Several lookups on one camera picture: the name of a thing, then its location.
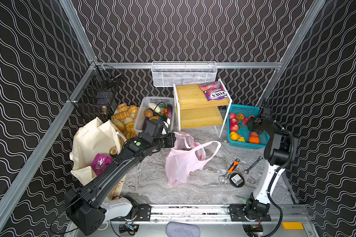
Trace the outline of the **pink plastic grocery bag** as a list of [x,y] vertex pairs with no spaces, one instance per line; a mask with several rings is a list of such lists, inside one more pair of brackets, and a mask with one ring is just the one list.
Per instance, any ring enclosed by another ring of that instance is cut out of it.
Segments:
[[[192,172],[202,170],[221,148],[219,141],[204,144],[195,142],[194,138],[184,132],[174,132],[176,141],[165,159],[165,173],[168,185],[187,183]],[[207,156],[205,148],[216,145],[212,155]]]

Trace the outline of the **cream canvas tote bag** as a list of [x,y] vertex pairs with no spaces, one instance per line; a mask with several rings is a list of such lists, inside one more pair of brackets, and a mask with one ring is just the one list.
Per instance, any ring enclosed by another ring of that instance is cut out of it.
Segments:
[[110,156],[110,150],[119,154],[126,141],[123,133],[111,122],[102,122],[95,118],[79,128],[73,137],[72,152],[69,154],[73,162],[71,174],[85,186],[97,174],[91,165],[98,154]]

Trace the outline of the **purple snack packet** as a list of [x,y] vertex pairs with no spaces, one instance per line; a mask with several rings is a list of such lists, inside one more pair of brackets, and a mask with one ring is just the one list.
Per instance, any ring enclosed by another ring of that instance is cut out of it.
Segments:
[[91,164],[91,168],[96,175],[100,175],[112,162],[112,157],[97,154]]

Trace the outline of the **green drink can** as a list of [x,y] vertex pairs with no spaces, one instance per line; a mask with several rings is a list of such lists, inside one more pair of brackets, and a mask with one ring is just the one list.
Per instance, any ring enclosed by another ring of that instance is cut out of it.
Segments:
[[109,154],[110,156],[115,159],[118,157],[118,150],[116,147],[112,147],[110,150],[109,150]]

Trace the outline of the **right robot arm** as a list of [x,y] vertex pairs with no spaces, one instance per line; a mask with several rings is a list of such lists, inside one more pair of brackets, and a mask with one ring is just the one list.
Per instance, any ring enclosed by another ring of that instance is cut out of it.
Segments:
[[294,161],[298,139],[277,121],[261,115],[251,117],[247,125],[257,133],[266,132],[269,135],[263,155],[266,162],[262,181],[251,193],[244,208],[245,217],[255,221],[266,218],[271,205],[278,207],[272,199],[272,192],[279,177]]

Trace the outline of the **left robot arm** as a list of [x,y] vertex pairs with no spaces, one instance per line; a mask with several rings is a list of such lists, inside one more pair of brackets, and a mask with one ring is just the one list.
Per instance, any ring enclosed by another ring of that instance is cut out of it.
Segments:
[[169,133],[165,122],[149,120],[139,136],[128,140],[117,157],[99,176],[80,190],[65,195],[65,213],[85,236],[93,234],[107,221],[133,217],[134,203],[128,198],[105,201],[121,179],[146,157],[164,148],[173,148],[175,135]]

